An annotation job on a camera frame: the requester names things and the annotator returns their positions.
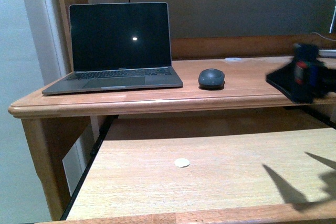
laptop screen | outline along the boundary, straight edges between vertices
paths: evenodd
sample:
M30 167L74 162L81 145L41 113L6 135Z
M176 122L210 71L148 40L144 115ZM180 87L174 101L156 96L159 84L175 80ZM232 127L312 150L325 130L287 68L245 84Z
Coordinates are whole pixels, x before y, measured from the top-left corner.
M70 6L74 71L171 65L167 3Z

white round sticker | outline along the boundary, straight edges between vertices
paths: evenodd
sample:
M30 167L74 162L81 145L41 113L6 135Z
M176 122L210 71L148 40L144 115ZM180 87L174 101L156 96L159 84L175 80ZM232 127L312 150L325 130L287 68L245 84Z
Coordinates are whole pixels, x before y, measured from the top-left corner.
M187 167L190 164L186 158L178 158L174 163L177 167Z

wooden desk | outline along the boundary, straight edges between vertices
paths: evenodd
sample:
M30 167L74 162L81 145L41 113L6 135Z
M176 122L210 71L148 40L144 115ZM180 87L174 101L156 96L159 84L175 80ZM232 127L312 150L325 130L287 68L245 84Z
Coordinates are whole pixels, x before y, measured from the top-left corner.
M62 159L90 122L91 115L142 114L293 105L265 82L265 74L290 61L290 57L193 60L173 62L184 82L180 89L118 91L44 97L41 90L14 102L9 112L22 120L35 169L41 180L53 220L69 199ZM323 60L336 68L333 59ZM225 89L205 91L197 78L206 68L225 72ZM336 94L317 100L335 104Z

open laptop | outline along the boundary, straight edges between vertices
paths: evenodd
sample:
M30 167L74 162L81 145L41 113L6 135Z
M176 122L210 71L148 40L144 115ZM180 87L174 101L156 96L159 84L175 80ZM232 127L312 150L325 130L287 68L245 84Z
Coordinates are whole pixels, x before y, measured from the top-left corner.
M71 5L74 72L44 95L182 87L172 68L167 3Z

computer mouse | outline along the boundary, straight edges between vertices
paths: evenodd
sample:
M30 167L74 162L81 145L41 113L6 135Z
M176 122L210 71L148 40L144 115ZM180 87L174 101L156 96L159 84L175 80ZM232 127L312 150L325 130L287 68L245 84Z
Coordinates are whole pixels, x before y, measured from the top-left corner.
M203 70L199 74L198 83L201 89L216 90L224 88L225 74L214 68Z

